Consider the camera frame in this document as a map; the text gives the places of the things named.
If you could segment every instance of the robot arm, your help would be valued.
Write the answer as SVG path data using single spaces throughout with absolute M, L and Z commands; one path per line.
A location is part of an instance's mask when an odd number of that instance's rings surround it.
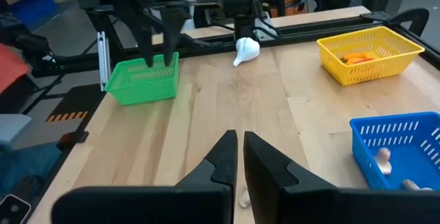
M 180 39 L 188 39 L 180 34 L 186 19 L 190 19 L 190 5 L 221 6 L 227 17 L 234 18 L 235 39 L 253 36 L 254 19 L 261 12 L 261 5 L 255 0 L 80 0 L 80 7 L 96 11 L 103 5 L 110 5 L 113 14 L 118 16 L 130 29 L 139 45 L 140 55 L 149 67 L 153 66 L 152 32 L 164 35 L 163 53 L 165 65 L 169 66 L 172 54 Z M 145 12 L 147 8 L 159 10 L 162 20 Z

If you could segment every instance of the cable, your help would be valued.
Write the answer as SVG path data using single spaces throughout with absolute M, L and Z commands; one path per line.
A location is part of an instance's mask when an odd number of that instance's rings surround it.
M 307 12 L 319 12 L 319 11 L 323 11 L 324 10 L 324 4 L 323 4 L 323 0 L 312 0 L 315 1 L 316 3 L 316 8 L 313 11 L 307 11 Z
M 230 31 L 235 31 L 234 28 L 228 27 L 227 25 L 222 25 L 222 24 L 217 23 L 215 21 L 211 21 L 211 26 L 217 26 L 217 27 L 221 27 L 221 28 L 224 28 L 224 29 L 227 29 L 227 30 L 230 30 Z
M 309 12 L 309 3 L 307 2 L 307 0 L 305 0 L 305 8 L 307 9 L 307 12 Z
M 261 21 L 261 23 L 265 24 L 268 28 L 274 30 L 278 35 L 283 35 L 283 34 L 281 34 L 281 32 L 278 29 L 276 29 L 273 25 L 270 25 L 269 23 L 267 23 L 263 18 L 259 17 L 258 19 Z
M 280 38 L 280 36 L 273 35 L 273 34 L 271 34 L 270 32 L 268 32 L 266 29 L 263 29 L 263 28 L 261 28 L 261 27 L 255 27 L 254 29 L 255 29 L 255 30 L 259 30 L 259 31 L 264 32 L 266 35 L 268 35 L 269 37 L 271 37 L 271 38 L 273 38 L 273 39 L 279 39 L 279 38 Z

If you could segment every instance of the black metal frame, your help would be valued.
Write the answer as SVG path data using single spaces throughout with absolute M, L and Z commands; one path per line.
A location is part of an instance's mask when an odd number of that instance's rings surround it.
M 114 47 L 111 46 L 112 67 L 120 61 L 141 57 L 138 48 L 123 49 L 122 46 L 120 46 L 121 42 L 113 25 L 107 22 L 108 17 L 101 17 L 102 19 L 95 19 L 96 16 L 93 17 L 93 25 L 96 30 L 104 30 L 110 44 L 118 45 Z M 427 10 L 414 9 L 402 12 L 393 18 L 390 18 L 384 12 L 373 12 L 353 18 L 290 25 L 278 28 L 278 31 L 282 34 L 280 38 L 273 41 L 261 41 L 260 45 L 261 47 L 271 47 L 315 41 L 327 36 L 385 25 L 402 36 L 425 47 L 426 52 L 422 53 L 421 56 L 437 69 L 440 69 L 440 51 L 420 38 L 428 18 L 429 12 Z M 401 23 L 406 21 L 412 21 L 408 30 L 401 26 Z M 199 38 L 197 40 L 190 38 L 186 34 L 182 34 L 176 46 L 176 51 L 179 52 L 180 58 L 233 52 L 235 51 L 234 34 Z M 162 52 L 162 44 L 153 46 L 154 54 L 161 54 Z M 96 69 L 98 69 L 98 54 L 93 53 L 69 57 L 69 60 L 58 62 L 57 65 L 47 65 L 46 68 L 35 69 L 32 74 L 35 77 L 56 76 Z
M 403 21 L 413 21 L 413 25 L 409 30 L 400 25 Z M 315 41 L 319 38 L 324 38 L 328 36 L 334 36 L 338 34 L 343 34 L 346 32 L 353 32 L 357 30 L 362 30 L 370 27 L 377 27 L 379 25 L 385 25 L 390 29 L 396 31 L 398 34 L 405 36 L 406 38 L 418 43 L 419 45 L 426 48 L 425 52 L 420 54 L 422 58 L 427 60 L 430 64 L 440 70 L 440 51 L 434 48 L 432 45 L 428 44 L 424 40 L 422 40 L 419 35 L 423 31 L 423 28 L 426 24 L 427 17 L 423 16 L 421 18 L 413 19 L 413 16 L 400 16 L 398 19 L 389 19 L 383 12 L 376 12 L 371 14 L 365 14 L 358 17 L 346 18 L 346 19 L 334 19 L 330 21 L 321 21 L 315 23 L 306 23 L 301 25 L 290 25 L 286 27 L 278 28 L 283 37 L 273 41 L 263 41 L 261 42 L 261 47 L 271 47 L 278 45 L 287 45 L 291 43 L 304 43 L 309 41 Z M 116 31 L 107 33 L 107 30 L 114 31 L 114 27 L 111 25 L 106 27 L 106 34 L 110 40 L 117 40 L 119 38 L 116 34 Z M 224 52 L 233 52 L 235 51 L 235 42 L 233 34 L 227 34 L 222 36 L 212 36 L 208 38 L 199 39 L 200 44 L 210 44 L 211 46 L 199 46 L 197 48 L 188 47 L 187 44 L 178 43 L 177 51 L 179 52 L 180 58 L 188 58 L 193 56 L 204 56 L 208 54 L 217 54 Z M 162 53 L 161 45 L 154 45 L 153 51 L 155 54 Z M 112 54 L 113 59 L 117 58 L 117 60 L 112 61 L 112 66 L 120 62 L 121 60 L 129 60 L 132 58 L 138 58 L 139 50 L 137 48 L 131 49 L 123 49 L 123 52 L 114 52 Z M 53 66 L 47 68 L 45 70 L 34 71 L 34 75 L 36 77 L 41 76 L 51 76 L 51 75 L 59 75 L 59 74 L 68 74 L 79 71 L 89 71 L 95 70 L 98 68 L 98 55 L 97 54 L 86 54 L 79 55 L 75 57 L 71 57 L 69 62 L 66 62 L 59 66 Z M 45 94 L 43 93 L 41 98 L 39 98 L 36 102 L 45 99 Z M 45 191 L 49 188 L 49 185 L 52 183 L 58 171 L 61 169 L 64 161 L 69 156 L 72 148 L 75 143 L 81 143 L 85 141 L 87 137 L 87 132 L 85 132 L 85 127 L 89 123 L 91 117 L 93 116 L 94 111 L 100 105 L 104 93 L 102 94 L 102 98 L 96 103 L 95 108 L 90 110 L 88 115 L 80 124 L 80 126 L 76 129 L 74 134 L 72 134 L 72 141 L 69 145 L 64 147 L 62 155 L 56 162 L 56 165 L 52 169 L 49 180 L 46 182 L 44 191 L 41 193 L 41 196 L 37 198 L 36 201 L 32 203 L 32 211 L 38 205 L 41 197 L 45 194 Z

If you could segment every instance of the white object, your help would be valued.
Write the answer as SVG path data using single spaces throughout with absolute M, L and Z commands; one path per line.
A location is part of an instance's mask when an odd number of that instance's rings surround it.
M 269 13 L 268 12 L 264 12 L 263 14 L 263 20 L 264 22 L 266 22 L 267 24 L 273 26 L 274 24 L 272 23 L 272 20 L 270 19 Z M 266 30 L 267 33 L 270 33 L 274 36 L 278 36 L 278 34 L 275 32 L 275 30 L 273 30 L 272 28 L 268 27 L 266 24 L 264 24 L 259 18 L 255 18 L 255 26 L 256 27 L 260 27 L 264 30 Z M 270 41 L 270 40 L 274 40 L 274 38 L 272 38 L 271 36 L 267 35 L 267 33 L 264 33 L 261 30 L 254 30 L 254 34 L 255 37 L 258 38 L 258 41 Z
M 433 190 L 431 188 L 420 188 L 417 184 L 414 183 L 414 181 L 405 179 L 402 184 L 404 185 L 405 189 L 407 190 Z
M 105 32 L 98 32 L 97 37 L 101 91 L 104 91 L 105 85 L 109 82 L 111 75 L 110 47 L 109 40 L 105 36 Z
M 45 61 L 50 61 L 52 59 L 54 59 L 54 58 L 52 58 L 50 55 L 46 55 L 46 56 L 42 57 L 42 60 L 45 60 Z
M 248 192 L 247 188 L 245 189 L 245 191 L 241 195 L 239 204 L 240 204 L 240 207 L 243 209 L 248 208 L 250 206 L 250 198 L 249 198 L 249 192 Z
M 190 6 L 190 16 L 194 17 L 194 6 Z M 188 31 L 188 30 L 194 30 L 195 29 L 195 24 L 194 24 L 194 19 L 188 19 L 185 21 L 184 26 L 181 28 L 181 31 Z
M 260 44 L 252 38 L 240 38 L 235 43 L 235 48 L 234 67 L 239 66 L 242 62 L 252 60 L 260 54 Z
M 379 149 L 379 154 L 374 156 L 374 159 L 379 166 L 380 171 L 384 175 L 391 174 L 391 163 L 389 162 L 391 157 L 391 151 L 387 148 Z

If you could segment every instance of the wooden table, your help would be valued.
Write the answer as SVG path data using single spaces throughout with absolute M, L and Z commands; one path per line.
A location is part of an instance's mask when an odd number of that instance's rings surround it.
M 274 19 L 274 25 L 365 12 L 357 7 L 302 14 Z M 204 28 L 188 33 L 201 37 L 228 32 Z M 224 53 L 182 60 L 174 100 L 124 107 L 107 94 L 86 128 L 89 137 L 75 145 L 29 223 L 49 223 L 53 202 L 73 188 L 174 185 L 228 129 L 237 130 L 239 146 L 244 131 L 254 131 L 334 185 L 365 188 L 351 153 L 349 120 L 440 111 L 440 71 L 421 58 L 400 76 L 341 87 L 321 67 L 315 42 L 265 48 L 257 59 L 237 68 L 232 66 L 234 57 Z M 242 153 L 238 171 L 241 194 Z M 253 223 L 251 209 L 236 205 L 235 220 Z

